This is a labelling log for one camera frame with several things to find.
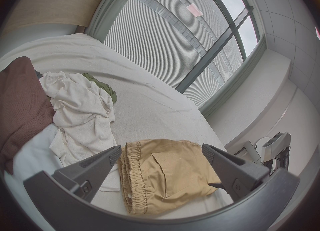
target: pink sticker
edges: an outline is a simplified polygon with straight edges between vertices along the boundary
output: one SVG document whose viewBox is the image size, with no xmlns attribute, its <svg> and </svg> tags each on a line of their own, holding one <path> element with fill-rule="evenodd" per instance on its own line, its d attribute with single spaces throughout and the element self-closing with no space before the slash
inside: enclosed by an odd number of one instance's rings
<svg viewBox="0 0 320 231">
<path fill-rule="evenodd" d="M 195 16 L 195 17 L 198 17 L 198 16 L 202 16 L 203 13 L 200 11 L 200 9 L 198 9 L 198 7 L 192 3 L 190 4 L 189 6 L 187 6 L 187 9 L 189 9 L 189 11 Z"/>
</svg>

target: crumpled white garment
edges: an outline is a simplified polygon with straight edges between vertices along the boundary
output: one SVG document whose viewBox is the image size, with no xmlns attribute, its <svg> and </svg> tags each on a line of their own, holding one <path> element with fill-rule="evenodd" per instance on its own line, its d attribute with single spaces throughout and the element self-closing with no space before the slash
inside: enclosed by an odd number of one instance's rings
<svg viewBox="0 0 320 231">
<path fill-rule="evenodd" d="M 115 120 L 112 98 L 105 90 L 79 73 L 47 72 L 39 81 L 51 97 L 53 122 L 59 127 L 50 149 L 64 167 L 117 145 L 110 129 Z M 117 164 L 100 190 L 120 190 Z"/>
</svg>

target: pocket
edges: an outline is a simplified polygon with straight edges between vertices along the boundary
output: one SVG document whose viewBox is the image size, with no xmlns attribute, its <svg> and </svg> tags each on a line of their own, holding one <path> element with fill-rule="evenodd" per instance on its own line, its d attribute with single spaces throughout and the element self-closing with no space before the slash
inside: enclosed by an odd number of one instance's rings
<svg viewBox="0 0 320 231">
<path fill-rule="evenodd" d="M 190 167 L 178 153 L 152 153 L 165 178 L 165 196 L 169 197 L 190 185 Z"/>
</svg>

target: tan pants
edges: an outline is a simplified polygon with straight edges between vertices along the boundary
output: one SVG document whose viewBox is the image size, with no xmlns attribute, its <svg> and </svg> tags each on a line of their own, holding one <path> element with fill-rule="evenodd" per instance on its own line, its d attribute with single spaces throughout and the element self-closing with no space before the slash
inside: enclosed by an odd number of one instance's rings
<svg viewBox="0 0 320 231">
<path fill-rule="evenodd" d="M 122 195 L 129 214 L 158 214 L 213 193 L 217 174 L 190 141 L 142 140 L 122 148 Z"/>
</svg>

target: curtain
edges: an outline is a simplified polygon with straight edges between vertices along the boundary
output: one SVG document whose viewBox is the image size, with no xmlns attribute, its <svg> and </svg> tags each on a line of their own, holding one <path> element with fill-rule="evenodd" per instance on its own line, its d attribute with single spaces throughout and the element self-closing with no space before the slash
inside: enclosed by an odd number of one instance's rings
<svg viewBox="0 0 320 231">
<path fill-rule="evenodd" d="M 238 70 L 235 71 L 217 93 L 200 107 L 199 110 L 205 118 L 213 114 L 240 87 L 259 62 L 266 48 L 266 39 L 262 36 L 250 56 L 247 57 Z"/>
<path fill-rule="evenodd" d="M 128 0 L 102 0 L 85 33 L 104 42 L 113 22 Z"/>
</svg>

